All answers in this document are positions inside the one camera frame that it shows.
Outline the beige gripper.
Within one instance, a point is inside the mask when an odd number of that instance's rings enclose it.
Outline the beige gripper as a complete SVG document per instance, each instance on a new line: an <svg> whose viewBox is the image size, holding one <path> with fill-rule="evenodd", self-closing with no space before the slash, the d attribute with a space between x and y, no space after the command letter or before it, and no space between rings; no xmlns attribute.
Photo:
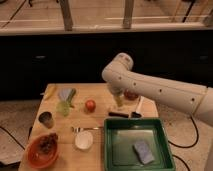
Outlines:
<svg viewBox="0 0 213 171"><path fill-rule="evenodd" d="M123 90L121 88L112 86L111 84L107 85L109 92L112 94L118 107L123 105L123 100L121 98Z"/></svg>

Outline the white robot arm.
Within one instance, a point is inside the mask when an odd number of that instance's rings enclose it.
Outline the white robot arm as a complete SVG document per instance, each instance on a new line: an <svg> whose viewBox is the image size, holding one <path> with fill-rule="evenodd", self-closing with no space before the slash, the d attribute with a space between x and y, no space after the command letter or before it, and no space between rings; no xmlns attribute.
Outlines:
<svg viewBox="0 0 213 171"><path fill-rule="evenodd" d="M213 127L213 88L132 72L133 59L118 53L103 69L102 78L114 96L124 90L167 105Z"/></svg>

